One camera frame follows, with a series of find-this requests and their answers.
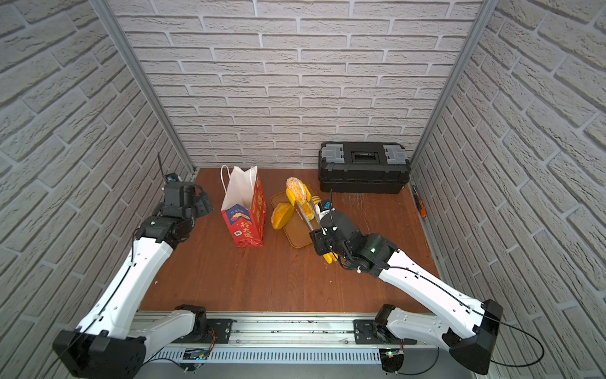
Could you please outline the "yellow metal tongs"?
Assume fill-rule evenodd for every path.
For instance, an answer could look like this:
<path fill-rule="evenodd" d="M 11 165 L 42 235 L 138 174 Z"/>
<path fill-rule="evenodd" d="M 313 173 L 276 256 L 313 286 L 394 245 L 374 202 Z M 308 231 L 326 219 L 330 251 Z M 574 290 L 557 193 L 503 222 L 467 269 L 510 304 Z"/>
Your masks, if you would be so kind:
<path fill-rule="evenodd" d="M 309 230 L 314 231 L 311 220 L 315 218 L 314 204 L 308 187 L 299 179 L 289 178 L 286 189 L 287 198 L 291 205 L 298 211 L 301 219 L 303 219 Z"/>

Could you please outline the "brown wooden tray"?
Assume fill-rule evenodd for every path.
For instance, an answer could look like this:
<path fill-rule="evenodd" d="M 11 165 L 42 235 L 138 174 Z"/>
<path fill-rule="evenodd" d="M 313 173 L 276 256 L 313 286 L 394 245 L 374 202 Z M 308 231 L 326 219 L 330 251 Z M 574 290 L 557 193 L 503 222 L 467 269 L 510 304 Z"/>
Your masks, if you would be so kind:
<path fill-rule="evenodd" d="M 275 194 L 271 197 L 271 206 L 276 208 L 279 203 L 287 203 L 286 192 Z M 309 236 L 310 229 L 297 211 L 294 212 L 288 224 L 282 228 L 290 245 L 295 249 L 301 249 L 312 245 L 312 239 Z"/>

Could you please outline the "red white paper bag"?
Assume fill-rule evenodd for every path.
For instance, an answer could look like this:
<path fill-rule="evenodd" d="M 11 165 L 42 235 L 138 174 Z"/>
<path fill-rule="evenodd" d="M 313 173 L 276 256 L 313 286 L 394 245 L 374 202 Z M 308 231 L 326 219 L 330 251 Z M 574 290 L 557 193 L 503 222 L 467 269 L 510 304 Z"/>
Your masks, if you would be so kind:
<path fill-rule="evenodd" d="M 223 165 L 220 178 L 225 192 L 221 213 L 236 246 L 263 246 L 267 202 L 257 166 L 243 171 Z"/>

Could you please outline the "large oval golden bun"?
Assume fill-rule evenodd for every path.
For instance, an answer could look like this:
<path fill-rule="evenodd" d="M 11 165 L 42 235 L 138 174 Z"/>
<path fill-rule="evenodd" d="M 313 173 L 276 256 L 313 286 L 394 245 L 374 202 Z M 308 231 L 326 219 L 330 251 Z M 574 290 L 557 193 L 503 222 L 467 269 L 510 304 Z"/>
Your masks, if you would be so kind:
<path fill-rule="evenodd" d="M 271 225 L 275 230 L 283 229 L 294 214 L 294 207 L 290 203 L 282 202 L 276 205 L 271 215 Z"/>

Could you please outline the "sugared round bun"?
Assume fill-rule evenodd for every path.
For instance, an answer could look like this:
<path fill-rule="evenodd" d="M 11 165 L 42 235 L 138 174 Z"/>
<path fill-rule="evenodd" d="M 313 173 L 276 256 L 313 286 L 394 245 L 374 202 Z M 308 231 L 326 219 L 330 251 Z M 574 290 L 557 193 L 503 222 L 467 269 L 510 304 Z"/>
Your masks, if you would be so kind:
<path fill-rule="evenodd" d="M 289 197 L 290 200 L 295 199 L 297 202 L 307 201 L 308 190 L 306 185 L 299 178 L 288 178 L 287 197 Z"/>

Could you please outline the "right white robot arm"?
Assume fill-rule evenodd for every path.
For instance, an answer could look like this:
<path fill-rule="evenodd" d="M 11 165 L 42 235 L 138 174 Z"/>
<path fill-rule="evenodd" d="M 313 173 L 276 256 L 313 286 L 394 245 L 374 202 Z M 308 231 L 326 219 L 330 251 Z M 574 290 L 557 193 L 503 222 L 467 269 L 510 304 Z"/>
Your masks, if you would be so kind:
<path fill-rule="evenodd" d="M 319 227 L 310 237 L 318 255 L 333 254 L 345 269 L 391 284 L 431 311 L 417 315 L 385 305 L 377 314 L 378 325 L 400 340 L 424 341 L 449 352 L 475 374 L 489 372 L 503 315 L 499 303 L 450 287 L 385 237 L 362 234 L 334 208 L 317 209 L 316 219 Z"/>

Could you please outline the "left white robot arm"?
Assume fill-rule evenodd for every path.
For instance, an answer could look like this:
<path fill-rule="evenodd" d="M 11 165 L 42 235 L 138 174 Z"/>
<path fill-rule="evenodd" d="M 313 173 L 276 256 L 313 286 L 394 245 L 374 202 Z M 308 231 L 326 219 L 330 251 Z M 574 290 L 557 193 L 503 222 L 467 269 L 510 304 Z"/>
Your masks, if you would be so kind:
<path fill-rule="evenodd" d="M 203 306 L 182 305 L 142 328 L 132 323 L 158 271 L 212 212 L 208 194 L 190 182 L 168 182 L 164 199 L 132 237 L 131 250 L 104 294 L 73 331 L 61 331 L 53 350 L 79 378 L 133 378 L 168 344 L 201 342 L 210 328 Z"/>

